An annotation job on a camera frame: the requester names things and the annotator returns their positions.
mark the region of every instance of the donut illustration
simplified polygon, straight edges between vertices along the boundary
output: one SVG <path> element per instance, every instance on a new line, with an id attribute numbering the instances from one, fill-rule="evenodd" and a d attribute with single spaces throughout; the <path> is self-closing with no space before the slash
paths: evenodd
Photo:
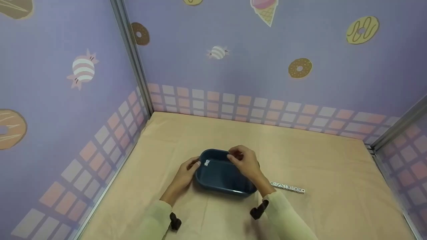
<path id="1" fill-rule="evenodd" d="M 0 0 L 0 12 L 13 19 L 23 19 L 32 14 L 32 0 Z"/>
<path id="2" fill-rule="evenodd" d="M 132 30 L 134 32 L 135 42 L 138 45 L 147 45 L 150 42 L 150 34 L 147 28 L 140 23 L 132 23 Z"/>
<path id="3" fill-rule="evenodd" d="M 26 134 L 27 124 L 24 117 L 11 109 L 0 109 L 0 150 L 9 149 L 19 143 Z"/>
<path id="4" fill-rule="evenodd" d="M 307 58 L 296 59 L 289 64 L 288 72 L 292 78 L 303 78 L 310 74 L 313 65 Z"/>
<path id="5" fill-rule="evenodd" d="M 362 44 L 369 41 L 377 33 L 380 22 L 374 16 L 366 16 L 357 19 L 347 29 L 347 42 L 350 44 Z"/>
<path id="6" fill-rule="evenodd" d="M 184 3 L 190 6 L 197 6 L 201 4 L 203 0 L 184 0 Z"/>

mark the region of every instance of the metal frame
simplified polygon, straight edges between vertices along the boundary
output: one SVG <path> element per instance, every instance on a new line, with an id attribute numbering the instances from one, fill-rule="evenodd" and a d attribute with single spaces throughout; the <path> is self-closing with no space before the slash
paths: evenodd
<path id="1" fill-rule="evenodd" d="M 130 64 L 131 64 L 132 69 L 134 71 L 135 78 L 136 78 L 136 81 L 138 83 L 139 90 L 141 92 L 141 97 L 144 101 L 144 105 L 146 106 L 147 113 L 148 113 L 148 116 L 150 118 L 152 116 L 152 114 L 154 113 L 153 103 L 151 101 L 147 82 L 145 81 L 146 78 L 145 78 L 145 73 L 144 73 L 142 61 L 139 57 L 138 50 L 135 46 L 135 39 L 134 39 L 133 34 L 132 34 L 132 27 L 131 27 L 131 24 L 129 22 L 128 15 L 126 13 L 125 5 L 123 3 L 123 0 L 110 0 L 110 2 L 111 2 L 111 6 L 113 8 L 113 11 L 114 11 L 114 15 L 115 15 L 116 20 L 117 20 L 117 24 L 118 24 L 119 29 L 120 29 L 120 33 L 121 33 L 122 38 L 123 38 L 123 43 L 125 44 L 126 51 L 128 53 L 128 56 L 129 56 Z M 126 154 L 125 160 L 118 167 L 113 178 L 111 179 L 111 181 L 109 182 L 107 187 L 105 187 L 104 192 L 101 194 L 98 201 L 95 203 L 92 211 L 89 213 L 86 220 L 80 226 L 80 228 L 79 228 L 77 234 L 74 236 L 73 240 L 78 240 L 80 238 L 80 236 L 82 235 L 84 229 L 88 225 L 88 223 L 89 223 L 91 217 L 93 216 L 95 210 L 98 208 L 99 204 L 101 203 L 102 199 L 104 198 L 104 196 L 107 193 L 108 189 L 110 188 L 111 184 L 114 182 L 115 178 L 119 174 L 123 165 L 128 160 L 128 157 L 131 154 L 131 152 L 133 151 L 133 149 L 135 148 L 135 146 L 136 146 L 136 143 L 133 146 L 132 150 Z"/>
<path id="2" fill-rule="evenodd" d="M 378 151 L 386 144 L 391 142 L 397 136 L 402 134 L 411 124 L 420 119 L 427 113 L 427 95 L 418 101 L 410 110 L 408 110 L 403 117 L 399 119 L 393 126 L 391 126 L 382 136 L 380 136 L 371 148 Z"/>
<path id="3" fill-rule="evenodd" d="M 399 207 L 402 210 L 403 218 L 405 219 L 405 221 L 409 225 L 409 228 L 411 228 L 411 231 L 414 234 L 415 239 L 416 240 L 423 240 L 420 232 L 415 227 L 414 222 L 409 217 L 408 211 L 405 209 L 405 207 L 404 207 L 404 205 L 402 203 L 402 200 L 399 197 L 399 191 L 397 190 L 397 187 L 394 185 L 393 181 L 391 181 L 391 179 L 389 178 L 388 174 L 384 174 L 384 173 L 387 173 L 387 172 L 386 172 L 386 169 L 384 168 L 384 166 L 382 164 L 381 158 L 375 153 L 375 151 L 372 152 L 372 150 L 370 150 L 370 149 L 368 149 L 368 151 L 371 152 L 371 156 L 374 159 L 375 164 L 377 165 L 378 169 L 380 170 L 380 173 L 383 176 L 384 180 L 386 181 L 388 187 L 392 191 L 392 193 L 393 193 L 393 195 L 395 197 L 395 200 L 398 202 Z"/>
<path id="4" fill-rule="evenodd" d="M 117 24 L 119 25 L 120 33 L 122 34 L 123 43 L 125 44 L 126 51 L 128 52 L 132 69 L 135 73 L 138 87 L 141 91 L 142 99 L 147 108 L 148 115 L 151 117 L 151 115 L 154 113 L 153 103 L 151 101 L 148 85 L 145 80 L 146 78 L 142 61 L 139 57 L 138 49 L 136 48 L 132 26 L 126 13 L 125 4 L 123 0 L 110 0 L 110 2 L 114 10 L 114 15 L 116 16 Z"/>

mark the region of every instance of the wallpaper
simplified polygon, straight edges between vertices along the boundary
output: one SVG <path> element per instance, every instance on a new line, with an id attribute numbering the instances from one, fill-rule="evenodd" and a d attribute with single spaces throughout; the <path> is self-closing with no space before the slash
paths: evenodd
<path id="1" fill-rule="evenodd" d="M 369 144 L 427 92 L 424 1 L 128 0 L 126 7 L 146 79 L 160 89 L 152 95 L 159 111 Z M 178 99 L 187 97 L 182 88 L 189 102 Z"/>
<path id="2" fill-rule="evenodd" d="M 388 178 L 424 239 L 427 239 L 427 115 L 378 153 Z"/>
<path id="3" fill-rule="evenodd" d="M 72 239 L 148 119 L 110 2 L 0 0 L 0 239 Z"/>
<path id="4" fill-rule="evenodd" d="M 357 138 L 371 144 L 399 118 L 328 106 L 149 84 L 155 111 L 261 123 Z"/>

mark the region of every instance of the dark blue plastic container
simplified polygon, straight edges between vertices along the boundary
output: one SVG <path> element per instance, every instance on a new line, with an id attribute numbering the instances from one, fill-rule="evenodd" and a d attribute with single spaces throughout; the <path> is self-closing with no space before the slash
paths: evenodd
<path id="1" fill-rule="evenodd" d="M 227 151 L 208 149 L 200 155 L 195 179 L 205 189 L 248 197 L 257 189 L 227 158 Z"/>

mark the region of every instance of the waffle cone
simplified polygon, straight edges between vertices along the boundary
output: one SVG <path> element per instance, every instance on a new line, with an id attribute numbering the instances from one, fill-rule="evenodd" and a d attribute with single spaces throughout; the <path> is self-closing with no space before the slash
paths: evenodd
<path id="1" fill-rule="evenodd" d="M 273 4 L 265 9 L 255 9 L 255 12 L 260 18 L 268 25 L 271 26 L 273 22 L 274 12 L 276 11 L 277 4 Z"/>

